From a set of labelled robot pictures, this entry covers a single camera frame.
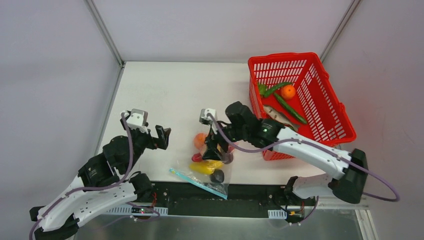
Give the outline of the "yellow corn cob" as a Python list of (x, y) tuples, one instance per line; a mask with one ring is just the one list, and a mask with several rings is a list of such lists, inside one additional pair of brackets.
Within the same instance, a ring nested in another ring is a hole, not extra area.
[(204, 175), (212, 175), (215, 170), (220, 170), (225, 164), (220, 160), (204, 160), (192, 162), (189, 169)]

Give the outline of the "peach fruit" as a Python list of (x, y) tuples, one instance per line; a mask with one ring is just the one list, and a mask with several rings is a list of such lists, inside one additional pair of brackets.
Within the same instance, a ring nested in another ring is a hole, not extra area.
[(235, 149), (232, 146), (230, 146), (228, 148), (228, 151), (223, 155), (222, 162), (225, 165), (229, 165), (233, 162), (233, 160), (234, 160), (234, 155), (233, 155), (234, 150)]

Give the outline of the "clear zip top bag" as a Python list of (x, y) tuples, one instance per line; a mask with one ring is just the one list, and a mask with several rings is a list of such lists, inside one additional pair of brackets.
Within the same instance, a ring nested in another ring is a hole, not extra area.
[[(197, 153), (200, 153), (201, 155), (204, 153), (206, 149), (205, 144)], [(169, 169), (169, 172), (173, 174), (174, 176), (178, 177), (179, 179), (188, 182), (202, 190), (205, 190), (213, 195), (216, 195), (224, 200), (228, 198), (229, 195), (229, 184), (231, 180), (231, 173), (232, 173), (232, 163), (231, 164), (225, 164), (220, 170), (223, 170), (225, 178), (223, 183), (214, 183), (210, 180), (210, 175), (201, 174), (195, 171), (192, 171), (189, 168), (189, 165), (193, 163), (186, 162), (186, 163), (178, 163), (176, 167), (171, 167)]]

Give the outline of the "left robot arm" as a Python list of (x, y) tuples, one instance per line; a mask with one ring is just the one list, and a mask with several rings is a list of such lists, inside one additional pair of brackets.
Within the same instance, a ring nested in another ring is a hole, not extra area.
[(133, 201), (148, 202), (154, 190), (145, 173), (130, 173), (146, 149), (166, 150), (170, 128), (155, 126), (157, 137), (140, 129), (115, 136), (81, 167), (71, 184), (46, 206), (30, 209), (33, 240), (66, 240), (106, 211)]

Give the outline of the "red chili pepper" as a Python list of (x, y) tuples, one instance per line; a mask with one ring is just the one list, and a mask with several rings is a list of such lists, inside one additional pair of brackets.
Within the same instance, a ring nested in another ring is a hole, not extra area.
[(202, 161), (203, 161), (203, 157), (202, 157), (202, 155), (201, 155), (200, 153), (195, 153), (195, 154), (191, 157), (191, 160), (192, 160), (193, 162), (195, 162), (195, 163), (198, 163), (198, 162), (202, 162)]

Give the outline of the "orange tangerine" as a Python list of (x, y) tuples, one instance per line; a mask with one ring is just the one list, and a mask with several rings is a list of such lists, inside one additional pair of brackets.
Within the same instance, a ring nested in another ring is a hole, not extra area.
[(207, 136), (208, 136), (208, 134), (203, 133), (203, 132), (196, 134), (194, 139), (193, 139), (194, 147), (196, 149), (200, 150), (204, 146)]

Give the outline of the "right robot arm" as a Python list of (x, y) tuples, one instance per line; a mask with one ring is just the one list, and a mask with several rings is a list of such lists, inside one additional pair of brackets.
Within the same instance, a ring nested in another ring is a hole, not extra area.
[(216, 111), (204, 108), (199, 122), (210, 126), (202, 157), (223, 160), (229, 146), (245, 141), (255, 147), (249, 153), (271, 150), (283, 153), (321, 169), (324, 173), (310, 177), (293, 176), (284, 190), (284, 200), (290, 205), (315, 196), (334, 196), (350, 204), (358, 204), (368, 177), (364, 151), (348, 152), (307, 138), (270, 118), (257, 118), (239, 101), (230, 104), (225, 114), (230, 123), (216, 120)]

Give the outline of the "dark purple passion fruit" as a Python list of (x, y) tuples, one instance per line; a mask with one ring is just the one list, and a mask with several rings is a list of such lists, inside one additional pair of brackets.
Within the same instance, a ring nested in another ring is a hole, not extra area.
[(212, 183), (222, 184), (225, 181), (225, 173), (221, 169), (215, 169), (209, 178)]

